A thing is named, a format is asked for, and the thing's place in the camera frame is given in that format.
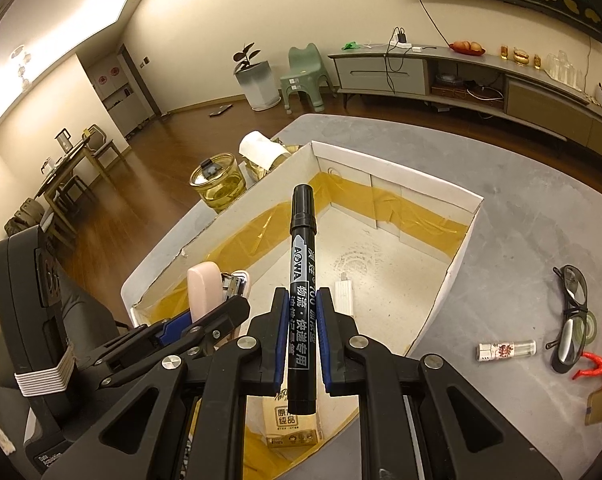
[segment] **marble tabletop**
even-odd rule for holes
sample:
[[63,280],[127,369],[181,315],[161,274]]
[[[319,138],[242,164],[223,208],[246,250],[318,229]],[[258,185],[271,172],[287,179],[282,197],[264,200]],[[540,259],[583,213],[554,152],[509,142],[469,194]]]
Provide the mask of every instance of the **marble tabletop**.
[[[544,346],[561,326],[562,293],[552,267],[572,264],[586,277],[588,307],[598,321],[598,337],[588,350],[602,354],[602,195],[525,156],[409,124],[307,114],[279,138],[286,144],[319,140],[368,153],[484,197],[456,281],[410,356],[442,355],[551,460],[564,480],[580,478],[602,449],[602,424],[584,425],[586,400],[602,380],[572,381],[571,374],[555,373],[551,351]],[[208,211],[199,202],[187,223],[199,219],[201,230],[209,223]],[[162,241],[148,255],[124,284],[126,306],[190,241],[191,231],[185,230],[180,240],[172,236],[171,249]],[[476,362],[479,342],[529,339],[537,342],[534,357]],[[579,366],[586,368],[588,362],[582,360],[575,369]],[[360,456],[354,421],[286,478],[361,478]]]

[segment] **black marker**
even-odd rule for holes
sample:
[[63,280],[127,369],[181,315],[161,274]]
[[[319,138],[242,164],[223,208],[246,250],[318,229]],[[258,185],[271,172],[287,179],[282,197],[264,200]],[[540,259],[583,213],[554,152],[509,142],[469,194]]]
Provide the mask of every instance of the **black marker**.
[[287,354],[287,411],[316,413],[315,197],[299,184],[292,195],[290,328]]

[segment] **red plate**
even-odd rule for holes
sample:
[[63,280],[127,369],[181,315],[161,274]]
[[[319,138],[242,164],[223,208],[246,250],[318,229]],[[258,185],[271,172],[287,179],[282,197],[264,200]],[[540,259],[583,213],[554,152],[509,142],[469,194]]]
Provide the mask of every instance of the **red plate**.
[[458,52],[459,54],[466,54],[467,56],[482,56],[483,54],[485,54],[484,48],[481,49],[481,52],[477,52],[475,50],[470,50],[470,49],[466,50],[465,48],[454,48],[452,46],[452,43],[450,43],[449,47],[453,51]]

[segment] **potted plant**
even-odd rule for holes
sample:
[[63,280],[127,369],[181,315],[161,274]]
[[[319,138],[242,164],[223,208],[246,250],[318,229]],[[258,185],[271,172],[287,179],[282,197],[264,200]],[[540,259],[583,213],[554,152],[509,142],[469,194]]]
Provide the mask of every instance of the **potted plant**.
[[251,63],[252,58],[261,52],[260,50],[250,52],[253,46],[254,43],[251,43],[233,56],[238,63],[235,67],[235,76],[252,110],[267,110],[281,101],[281,95],[274,83],[270,64],[267,61]]

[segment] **eyeglasses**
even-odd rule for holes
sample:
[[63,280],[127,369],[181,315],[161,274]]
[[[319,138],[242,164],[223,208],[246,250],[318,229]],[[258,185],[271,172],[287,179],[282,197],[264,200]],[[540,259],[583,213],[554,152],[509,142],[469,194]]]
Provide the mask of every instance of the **eyeglasses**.
[[588,284],[583,273],[574,266],[566,265],[552,270],[561,278],[565,306],[559,338],[545,345],[545,349],[556,348],[552,356],[552,368],[564,374],[583,354],[588,331]]

